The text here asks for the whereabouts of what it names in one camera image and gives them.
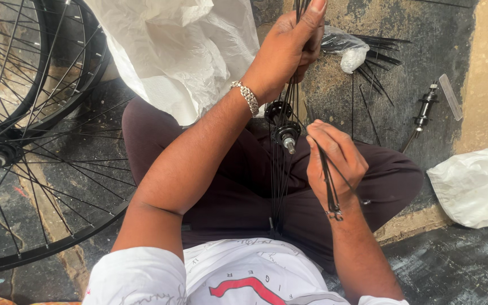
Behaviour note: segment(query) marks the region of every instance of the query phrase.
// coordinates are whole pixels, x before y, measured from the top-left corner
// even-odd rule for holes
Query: white sack
[[[206,113],[259,50],[249,0],[85,0],[120,76],[180,125]]]
[[[472,228],[488,226],[488,149],[453,156],[427,174],[453,221]]]

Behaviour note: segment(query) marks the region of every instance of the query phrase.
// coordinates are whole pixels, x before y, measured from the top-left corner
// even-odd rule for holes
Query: man's right arm
[[[324,210],[329,211],[318,145],[354,189],[368,164],[351,138],[332,125],[316,120],[307,129],[309,135],[306,139],[310,144],[308,182]],[[347,300],[357,304],[361,296],[367,295],[404,300],[395,274],[364,219],[357,197],[331,164],[329,168],[344,218],[343,221],[329,218],[329,222],[336,271]]]

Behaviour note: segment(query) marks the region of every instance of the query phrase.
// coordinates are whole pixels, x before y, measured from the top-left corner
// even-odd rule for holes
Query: clear plastic tube
[[[455,120],[459,121],[463,118],[463,111],[460,109],[459,102],[457,102],[457,98],[455,97],[455,93],[453,92],[453,88],[451,88],[451,84],[446,74],[440,76],[440,85],[442,86],[442,91],[444,91],[444,94],[446,95],[447,102],[451,107]]]

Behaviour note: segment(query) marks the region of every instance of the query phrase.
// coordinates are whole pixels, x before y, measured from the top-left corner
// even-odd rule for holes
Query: white t-shirt
[[[172,252],[136,247],[93,267],[82,305],[348,305],[329,292],[295,246],[268,238],[222,239]],[[363,296],[359,305],[408,305]]]

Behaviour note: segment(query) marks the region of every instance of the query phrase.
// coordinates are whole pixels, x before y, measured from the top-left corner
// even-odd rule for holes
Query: man's left arm
[[[302,79],[317,59],[326,0],[313,0],[296,24],[295,12],[281,16],[241,79],[258,103],[273,101],[297,71]],[[229,91],[193,127],[155,160],[132,198],[112,251],[147,246],[183,260],[183,214],[210,186],[233,143],[252,116],[238,88]]]

